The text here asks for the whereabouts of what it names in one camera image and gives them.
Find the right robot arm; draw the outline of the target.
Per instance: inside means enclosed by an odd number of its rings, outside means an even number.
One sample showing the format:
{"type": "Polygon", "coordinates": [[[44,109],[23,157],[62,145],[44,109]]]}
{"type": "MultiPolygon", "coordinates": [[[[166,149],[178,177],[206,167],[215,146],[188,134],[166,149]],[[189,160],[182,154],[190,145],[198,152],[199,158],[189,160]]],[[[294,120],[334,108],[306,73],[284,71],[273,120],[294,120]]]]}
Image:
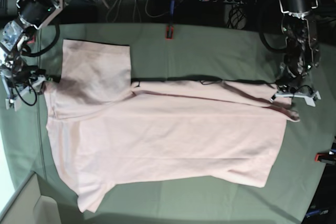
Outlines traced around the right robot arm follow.
{"type": "Polygon", "coordinates": [[[41,92],[44,82],[52,78],[37,65],[28,65],[26,57],[35,58],[48,52],[60,37],[57,16],[71,0],[17,0],[18,17],[7,23],[1,38],[1,79],[7,94],[8,109],[17,110],[28,103],[24,96],[41,92]],[[55,37],[45,49],[33,53],[28,45],[36,33],[50,23],[55,25],[55,37]]]}

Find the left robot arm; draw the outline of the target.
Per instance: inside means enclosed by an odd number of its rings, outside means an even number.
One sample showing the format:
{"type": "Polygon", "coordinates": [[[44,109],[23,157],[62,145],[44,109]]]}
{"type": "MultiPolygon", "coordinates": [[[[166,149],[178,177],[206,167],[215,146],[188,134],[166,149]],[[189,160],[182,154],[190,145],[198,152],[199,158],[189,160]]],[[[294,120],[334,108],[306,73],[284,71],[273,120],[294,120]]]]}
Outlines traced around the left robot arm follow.
{"type": "Polygon", "coordinates": [[[284,49],[275,49],[267,44],[265,36],[260,33],[260,39],[265,47],[283,54],[280,64],[280,74],[275,81],[277,92],[270,99],[302,98],[306,105],[315,106],[321,95],[311,80],[310,71],[319,66],[320,48],[317,36],[317,21],[314,10],[318,0],[278,0],[282,13],[281,31],[286,39],[284,49]]]}

